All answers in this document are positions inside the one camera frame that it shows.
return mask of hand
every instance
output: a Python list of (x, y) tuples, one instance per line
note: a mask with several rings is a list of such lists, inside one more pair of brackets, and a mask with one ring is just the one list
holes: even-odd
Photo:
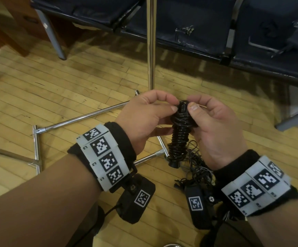
[(190, 95), (188, 101), (189, 113), (198, 124), (195, 139), (212, 170), (221, 169), (247, 151), (242, 127), (231, 108), (209, 95)]
[[(155, 101), (167, 101), (169, 104), (153, 104)], [(178, 108), (178, 99), (160, 90), (142, 93), (127, 103), (115, 120), (129, 137), (136, 155), (141, 153), (150, 137), (172, 134), (171, 127), (156, 127), (172, 124), (170, 116)]]

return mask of forearm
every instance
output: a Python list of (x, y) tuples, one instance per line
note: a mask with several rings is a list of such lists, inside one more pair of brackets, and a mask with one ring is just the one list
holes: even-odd
[(298, 246), (298, 199), (260, 216), (248, 217), (248, 222), (265, 247)]
[(100, 188), (73, 155), (0, 196), (0, 246), (65, 246)]

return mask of fingernail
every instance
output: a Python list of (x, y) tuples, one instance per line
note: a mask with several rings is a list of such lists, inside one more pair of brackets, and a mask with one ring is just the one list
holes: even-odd
[(196, 104), (195, 102), (190, 102), (188, 105), (188, 110), (196, 110), (197, 108), (199, 108), (198, 104)]
[(171, 106), (171, 108), (172, 108), (173, 112), (175, 112), (175, 113), (178, 110), (178, 108), (176, 106)]

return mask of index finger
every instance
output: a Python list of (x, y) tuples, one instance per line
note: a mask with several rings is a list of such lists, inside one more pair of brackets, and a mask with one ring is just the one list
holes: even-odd
[(138, 95), (146, 104), (152, 104), (155, 101), (166, 101), (171, 105), (178, 105), (179, 100), (172, 94), (161, 90), (151, 90)]
[(188, 101), (205, 106), (209, 111), (213, 110), (216, 107), (226, 106), (221, 101), (215, 99), (210, 95), (189, 95)]

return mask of qr code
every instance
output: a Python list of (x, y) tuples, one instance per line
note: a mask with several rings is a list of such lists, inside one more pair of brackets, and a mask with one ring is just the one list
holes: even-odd
[(112, 185), (117, 183), (119, 180), (121, 180), (124, 175), (122, 173), (122, 170), (120, 169), (119, 166), (111, 170), (109, 173), (107, 173), (107, 177)]
[(282, 170), (279, 169), (278, 166), (276, 166), (273, 162), (270, 162), (268, 164), (268, 167), (270, 170), (272, 170), (278, 177), (282, 178), (284, 176), (284, 173)]
[(253, 181), (250, 180), (241, 189), (252, 199), (253, 201), (261, 197), (265, 192)]
[(112, 152), (104, 155), (102, 158), (99, 159), (99, 161), (105, 171), (110, 170), (112, 167), (118, 164)]
[(279, 180), (276, 179), (267, 169), (263, 169), (261, 172), (256, 174), (254, 179), (267, 190), (279, 183)]
[(90, 141), (92, 138), (95, 138), (100, 133), (101, 132), (98, 129), (93, 128), (92, 130), (89, 130), (87, 133), (84, 133), (83, 136), (85, 137), (86, 140)]
[(192, 211), (203, 210), (202, 201), (200, 197), (190, 197), (189, 198), (190, 208)]
[(104, 137), (94, 140), (91, 143), (91, 147), (97, 156), (100, 156), (102, 153), (110, 150), (110, 146)]
[(245, 197), (244, 194), (242, 194), (241, 191), (238, 189), (228, 195), (228, 197), (231, 199), (231, 201), (238, 207), (242, 208), (243, 206), (250, 203), (250, 200)]
[(144, 190), (141, 190), (137, 195), (134, 203), (138, 204), (141, 207), (145, 207), (149, 198), (150, 198), (150, 194), (145, 192)]

